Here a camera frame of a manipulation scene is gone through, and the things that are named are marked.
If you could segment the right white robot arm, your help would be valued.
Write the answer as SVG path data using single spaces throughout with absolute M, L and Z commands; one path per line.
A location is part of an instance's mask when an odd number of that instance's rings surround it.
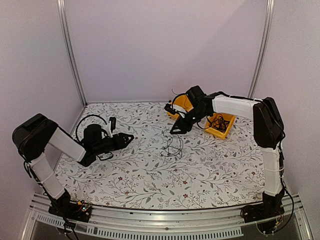
M 183 110 L 174 101 L 168 102 L 164 107 L 170 114 L 178 115 L 170 130 L 172 135 L 190 132 L 194 124 L 215 113 L 247 118 L 253 122 L 253 137 L 262 152 L 264 195 L 276 197 L 284 191 L 282 141 L 286 135 L 284 123 L 272 97 L 251 99 L 228 95 L 222 91 L 205 94 L 199 86 L 190 88 L 185 95 L 192 106 L 190 111 Z

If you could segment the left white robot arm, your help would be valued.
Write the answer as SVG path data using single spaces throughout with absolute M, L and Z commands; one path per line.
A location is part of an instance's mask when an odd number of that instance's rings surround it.
M 101 155 L 125 149 L 134 140 L 132 134 L 114 133 L 115 128 L 116 119 L 111 117 L 104 125 L 88 125 L 82 137 L 71 136 L 57 122 L 38 113 L 17 126 L 11 138 L 29 175 L 49 197 L 57 200 L 55 209 L 63 217 L 70 217 L 75 211 L 74 205 L 62 198 L 67 190 L 57 179 L 47 153 L 55 151 L 83 167 L 89 167 Z

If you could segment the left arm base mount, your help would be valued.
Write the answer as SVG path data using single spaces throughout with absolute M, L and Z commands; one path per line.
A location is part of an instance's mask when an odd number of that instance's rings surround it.
M 78 202 L 55 200 L 51 203 L 48 212 L 68 220 L 88 223 L 92 214 L 92 206 L 91 202 L 83 200 Z

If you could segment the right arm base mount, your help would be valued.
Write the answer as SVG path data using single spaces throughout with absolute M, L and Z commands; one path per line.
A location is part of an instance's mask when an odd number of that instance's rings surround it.
M 262 203 L 249 204 L 241 208 L 240 216 L 244 219 L 245 223 L 256 222 L 273 218 L 269 221 L 263 221 L 257 224 L 258 230 L 265 235 L 273 234 L 276 231 L 279 221 L 275 219 L 285 213 L 282 206 L 283 195 L 280 193 L 276 196 L 271 196 L 262 193 Z

